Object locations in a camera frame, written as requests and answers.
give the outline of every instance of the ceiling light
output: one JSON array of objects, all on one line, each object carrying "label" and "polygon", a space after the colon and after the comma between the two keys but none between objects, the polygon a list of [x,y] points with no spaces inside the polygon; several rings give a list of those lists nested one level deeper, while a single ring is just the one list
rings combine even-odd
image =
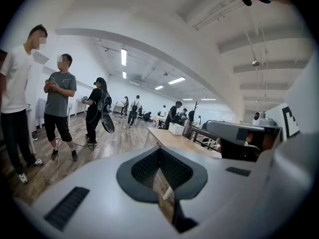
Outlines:
[{"label": "ceiling light", "polygon": [[126,66],[126,54],[127,54],[127,50],[125,49],[121,49],[121,58],[122,58],[122,65]]},{"label": "ceiling light", "polygon": [[178,78],[176,80],[173,80],[173,81],[169,82],[168,84],[174,84],[174,83],[181,82],[181,81],[184,81],[184,80],[186,80],[184,77],[180,77],[180,78]]}]

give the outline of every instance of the wooden floor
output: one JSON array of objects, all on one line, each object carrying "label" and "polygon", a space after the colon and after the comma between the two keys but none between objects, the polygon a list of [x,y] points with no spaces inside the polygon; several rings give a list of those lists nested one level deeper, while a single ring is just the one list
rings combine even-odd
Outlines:
[{"label": "wooden floor", "polygon": [[[60,146],[60,157],[58,167],[58,178],[61,180],[69,174],[73,173],[86,163],[111,155],[121,155],[127,151],[136,150],[144,147],[146,136],[148,133],[147,127],[152,126],[151,122],[138,120],[138,123],[133,128],[127,128],[125,118],[119,117],[118,114],[111,115],[115,126],[115,132],[110,134],[106,132],[102,125],[96,128],[98,145],[94,151],[91,151],[87,146],[76,146],[79,159],[74,162],[71,157],[71,151],[66,143],[62,142]],[[70,119],[70,133],[73,142],[79,145],[85,145],[86,126],[84,114],[73,116]],[[56,137],[60,138],[58,131],[55,131]],[[17,174],[8,159],[6,150],[2,150],[0,159],[2,163],[2,173],[11,188],[12,195],[23,199],[26,203],[31,204],[43,191],[48,187],[58,182],[57,179],[57,164],[58,159],[51,160],[52,146],[46,138],[45,128],[37,130],[38,141],[35,144],[36,158],[40,158],[44,162],[42,167],[25,168],[25,173],[28,178],[28,184],[24,185],[20,182]],[[149,137],[147,146],[155,146],[155,141]],[[21,162],[25,165],[25,161],[20,155]],[[159,194],[159,207],[165,217],[171,222],[173,215],[173,194],[166,200],[162,200],[162,196],[168,189],[169,185],[165,177],[159,171],[155,177],[153,190]]]}]

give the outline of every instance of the gray t-shirt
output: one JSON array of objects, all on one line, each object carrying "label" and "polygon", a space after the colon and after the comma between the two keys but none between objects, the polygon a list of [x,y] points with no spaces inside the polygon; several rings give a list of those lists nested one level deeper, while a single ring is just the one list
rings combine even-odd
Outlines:
[{"label": "gray t-shirt", "polygon": [[[65,90],[76,90],[75,76],[67,73],[55,72],[49,78],[50,82],[56,82],[60,88]],[[57,91],[49,91],[44,113],[58,117],[67,117],[68,99]]]}]

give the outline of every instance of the sneaker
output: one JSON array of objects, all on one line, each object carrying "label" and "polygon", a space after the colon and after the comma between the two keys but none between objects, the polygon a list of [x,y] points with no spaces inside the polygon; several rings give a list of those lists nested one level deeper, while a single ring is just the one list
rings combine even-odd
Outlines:
[{"label": "sneaker", "polygon": [[93,145],[93,143],[91,143],[90,141],[87,141],[86,144],[87,145]]},{"label": "sneaker", "polygon": [[73,161],[78,160],[78,154],[76,154],[76,150],[72,151],[72,158],[73,158]]},{"label": "sneaker", "polygon": [[19,174],[19,179],[23,184],[28,183],[28,179],[26,178],[26,175],[24,173]]},{"label": "sneaker", "polygon": [[54,161],[56,160],[57,156],[59,154],[59,149],[58,150],[53,150],[52,154],[51,154],[51,159]]},{"label": "sneaker", "polygon": [[28,167],[33,167],[33,166],[42,166],[42,165],[43,165],[43,161],[41,159],[36,159],[33,164],[29,164],[27,166]]}]

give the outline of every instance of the black cap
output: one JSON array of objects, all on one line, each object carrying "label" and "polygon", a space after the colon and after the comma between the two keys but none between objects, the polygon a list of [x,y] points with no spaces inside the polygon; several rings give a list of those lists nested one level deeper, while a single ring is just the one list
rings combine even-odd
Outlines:
[{"label": "black cap", "polygon": [[94,85],[96,84],[96,82],[100,82],[103,83],[104,79],[102,77],[99,77],[96,79],[95,83],[93,83]]}]

